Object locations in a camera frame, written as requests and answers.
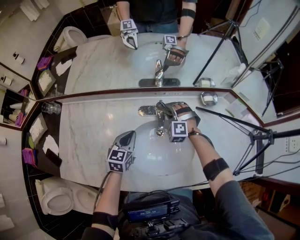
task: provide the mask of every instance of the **display screen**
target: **display screen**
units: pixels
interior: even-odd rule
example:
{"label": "display screen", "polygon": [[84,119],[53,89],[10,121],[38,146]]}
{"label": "display screen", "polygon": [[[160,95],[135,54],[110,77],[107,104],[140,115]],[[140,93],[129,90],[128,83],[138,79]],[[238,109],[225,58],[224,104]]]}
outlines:
{"label": "display screen", "polygon": [[160,206],[142,209],[142,210],[129,211],[128,216],[130,221],[137,221],[137,220],[145,220],[148,218],[164,216],[167,215],[167,213],[168,213],[168,205],[160,205]]}

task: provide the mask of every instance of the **jeans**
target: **jeans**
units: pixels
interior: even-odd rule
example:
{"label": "jeans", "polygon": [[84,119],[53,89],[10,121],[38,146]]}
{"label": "jeans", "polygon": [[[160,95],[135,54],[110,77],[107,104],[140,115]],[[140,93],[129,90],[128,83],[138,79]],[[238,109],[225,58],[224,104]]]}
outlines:
{"label": "jeans", "polygon": [[177,33],[178,22],[175,20],[170,23],[155,23],[155,24],[142,24],[135,23],[139,33],[155,32],[155,33]]}

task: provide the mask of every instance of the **hand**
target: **hand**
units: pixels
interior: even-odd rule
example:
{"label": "hand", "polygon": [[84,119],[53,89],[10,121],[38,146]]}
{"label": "hand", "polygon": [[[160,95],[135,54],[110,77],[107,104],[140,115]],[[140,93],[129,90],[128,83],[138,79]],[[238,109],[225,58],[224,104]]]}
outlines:
{"label": "hand", "polygon": [[[176,111],[176,110],[184,108],[184,107],[188,107],[188,105],[186,105],[186,104],[176,104],[176,105],[173,106],[173,109]],[[177,116],[180,117],[180,116],[183,116],[183,115],[188,114],[188,113],[190,113],[190,112],[181,113]],[[190,133],[190,132],[193,131],[193,129],[194,129],[194,131],[196,131],[198,133],[201,132],[200,129],[197,127],[196,119],[195,118],[190,118],[190,119],[187,120],[187,131]]]}
{"label": "hand", "polygon": [[[183,41],[183,40],[177,42],[177,46],[182,47],[184,49],[186,49],[186,44],[187,43],[185,41]],[[178,49],[172,49],[172,51],[185,55],[185,53],[183,51],[178,50]],[[177,62],[178,64],[180,64],[182,62],[182,58],[181,57],[178,57],[178,56],[175,56],[175,55],[171,55],[171,54],[169,56],[169,59],[172,60],[172,61]]]}

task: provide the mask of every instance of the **tripod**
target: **tripod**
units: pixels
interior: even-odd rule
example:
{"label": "tripod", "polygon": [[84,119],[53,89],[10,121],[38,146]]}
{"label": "tripod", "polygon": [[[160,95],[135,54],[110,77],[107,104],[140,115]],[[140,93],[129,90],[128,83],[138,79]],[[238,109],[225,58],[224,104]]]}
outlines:
{"label": "tripod", "polygon": [[[219,27],[222,27],[222,26],[225,26],[227,24],[230,23],[230,26],[228,28],[228,30],[226,31],[226,33],[222,33],[220,31],[216,31],[215,29],[219,28]],[[198,76],[196,77],[196,79],[194,80],[193,82],[193,85],[196,86],[197,84],[197,81],[199,80],[200,76],[202,75],[202,73],[205,71],[205,69],[207,68],[207,66],[210,64],[211,60],[213,59],[213,57],[216,55],[217,51],[219,50],[219,48],[221,47],[222,43],[224,42],[224,40],[226,39],[230,39],[230,36],[233,34],[234,30],[237,31],[238,33],[238,36],[239,36],[239,58],[240,60],[243,62],[243,50],[242,50],[242,44],[241,44],[241,38],[240,38],[240,30],[239,30],[239,25],[234,22],[233,20],[229,19],[225,22],[222,22],[220,24],[217,24],[216,26],[213,26],[212,28],[209,28],[208,30],[204,31],[204,32],[201,32],[199,33],[198,35],[201,35],[201,34],[204,34],[204,33],[207,33],[209,31],[213,31],[213,32],[218,32],[218,33],[221,33],[223,34],[223,37],[222,39],[220,40],[220,42],[218,43],[216,49],[214,50],[214,52],[211,54],[210,58],[207,60],[206,64],[204,65],[204,67],[202,68],[201,72],[198,74]]]}
{"label": "tripod", "polygon": [[[228,120],[236,123],[241,128],[238,128],[237,126],[233,125],[231,122],[227,121],[228,123],[230,123],[231,125],[236,127],[238,130],[240,130],[242,133],[244,133],[250,137],[250,144],[249,144],[248,148],[246,149],[246,152],[244,153],[244,155],[240,161],[241,166],[237,167],[233,171],[233,174],[235,176],[239,175],[241,170],[243,170],[246,166],[248,166],[250,163],[252,163],[254,160],[256,160],[264,151],[266,151],[266,149],[269,146],[273,145],[275,139],[300,135],[300,129],[277,133],[277,132],[273,132],[272,129],[265,129],[263,127],[254,125],[252,123],[248,123],[248,122],[242,121],[240,119],[230,117],[230,116],[218,113],[218,112],[214,112],[214,111],[202,108],[202,107],[196,107],[196,109],[204,111],[206,113],[211,113],[213,115],[216,115],[225,121],[227,121],[226,119],[228,119]],[[254,128],[255,130],[258,130],[258,133],[253,134],[251,131],[249,131],[248,129],[243,127],[241,124],[248,126],[250,128]],[[261,149],[259,149],[258,152],[253,157],[251,157],[247,162],[245,162],[249,153],[251,152],[252,147],[254,146],[255,141],[258,141],[258,140],[268,140],[268,142]]]}

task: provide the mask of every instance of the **white sink basin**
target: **white sink basin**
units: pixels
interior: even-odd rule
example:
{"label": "white sink basin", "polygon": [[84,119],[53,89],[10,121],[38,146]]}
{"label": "white sink basin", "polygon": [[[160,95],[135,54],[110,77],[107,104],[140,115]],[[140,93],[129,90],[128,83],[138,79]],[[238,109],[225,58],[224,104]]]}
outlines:
{"label": "white sink basin", "polygon": [[[154,77],[157,59],[160,59],[162,64],[164,63],[166,51],[163,49],[162,41],[153,41],[139,45],[138,49],[131,56],[134,70],[147,78],[149,76]],[[165,77],[177,73],[182,68],[182,65],[169,67]]]}
{"label": "white sink basin", "polygon": [[189,139],[184,142],[169,142],[169,137],[156,135],[157,121],[139,126],[135,139],[134,171],[145,174],[168,176],[183,171],[191,164],[195,149]]}

